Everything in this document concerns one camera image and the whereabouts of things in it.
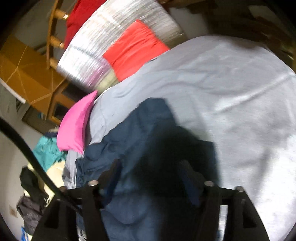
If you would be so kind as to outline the pink pillow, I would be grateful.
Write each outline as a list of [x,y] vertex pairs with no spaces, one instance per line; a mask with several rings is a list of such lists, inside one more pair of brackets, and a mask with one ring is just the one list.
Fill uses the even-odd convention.
[[96,97],[97,90],[76,102],[64,116],[57,134],[57,147],[60,151],[83,153],[86,125]]

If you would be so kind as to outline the wooden bed railing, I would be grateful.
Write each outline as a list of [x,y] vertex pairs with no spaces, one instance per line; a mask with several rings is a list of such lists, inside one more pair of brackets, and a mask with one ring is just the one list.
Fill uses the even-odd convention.
[[64,49],[65,46],[64,41],[60,40],[55,36],[57,22],[60,20],[65,22],[69,17],[69,14],[61,9],[63,2],[63,0],[55,1],[49,17],[48,34],[46,42],[47,69],[57,68],[58,60],[54,57],[54,49]]

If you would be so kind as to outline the dark clothes pile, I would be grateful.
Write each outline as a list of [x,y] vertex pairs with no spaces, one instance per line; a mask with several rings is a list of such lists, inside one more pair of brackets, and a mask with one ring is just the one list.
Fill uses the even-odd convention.
[[29,195],[24,194],[20,198],[16,209],[24,221],[26,233],[33,236],[49,202],[49,196],[39,187],[37,176],[27,166],[22,168],[20,182]]

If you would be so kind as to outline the red cloth on railing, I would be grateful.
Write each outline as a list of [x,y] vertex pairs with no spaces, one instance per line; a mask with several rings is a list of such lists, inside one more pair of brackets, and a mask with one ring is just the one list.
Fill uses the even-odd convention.
[[106,0],[78,0],[69,17],[66,20],[66,37],[64,49],[66,49],[83,24],[91,15],[100,8]]

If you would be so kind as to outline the orange wooden cabinet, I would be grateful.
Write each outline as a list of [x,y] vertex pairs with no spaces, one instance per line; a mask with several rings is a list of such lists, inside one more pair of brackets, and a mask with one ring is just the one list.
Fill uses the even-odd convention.
[[56,70],[47,68],[44,55],[8,36],[1,47],[1,79],[25,101],[60,125],[54,116],[58,106],[70,109],[75,101],[63,94],[69,82]]

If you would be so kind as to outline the silver striped bed cover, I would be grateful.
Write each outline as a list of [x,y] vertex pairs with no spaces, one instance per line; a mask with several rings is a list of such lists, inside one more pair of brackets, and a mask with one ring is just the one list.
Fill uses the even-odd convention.
[[157,1],[106,1],[75,34],[57,64],[57,72],[86,92],[103,90],[111,66],[105,51],[136,20],[173,48],[187,40],[178,23]]

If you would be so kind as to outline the grey bed sheet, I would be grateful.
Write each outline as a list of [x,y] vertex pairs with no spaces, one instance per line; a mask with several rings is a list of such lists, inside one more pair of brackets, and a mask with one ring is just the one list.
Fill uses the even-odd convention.
[[255,42],[197,37],[98,97],[90,145],[149,98],[165,100],[177,125],[213,143],[214,183],[243,186],[269,239],[284,240],[295,224],[295,73]]

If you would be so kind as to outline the red pillow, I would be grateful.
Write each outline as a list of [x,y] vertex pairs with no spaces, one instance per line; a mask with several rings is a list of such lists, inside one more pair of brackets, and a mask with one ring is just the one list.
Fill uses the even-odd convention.
[[169,49],[146,24],[136,20],[106,50],[103,57],[111,65],[118,81],[122,82]]

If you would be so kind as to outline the navy blue padded jacket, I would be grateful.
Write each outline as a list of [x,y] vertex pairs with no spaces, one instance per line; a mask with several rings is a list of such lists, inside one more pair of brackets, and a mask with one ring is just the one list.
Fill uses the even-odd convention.
[[84,186],[122,163],[102,211],[110,240],[194,240],[203,182],[218,182],[214,145],[177,125],[165,100],[149,98],[76,161]]

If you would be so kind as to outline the teal garment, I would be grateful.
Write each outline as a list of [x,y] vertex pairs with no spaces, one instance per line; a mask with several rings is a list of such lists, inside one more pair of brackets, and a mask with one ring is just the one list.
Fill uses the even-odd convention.
[[67,153],[60,151],[57,138],[41,137],[33,149],[33,154],[45,172],[56,162],[65,161]]

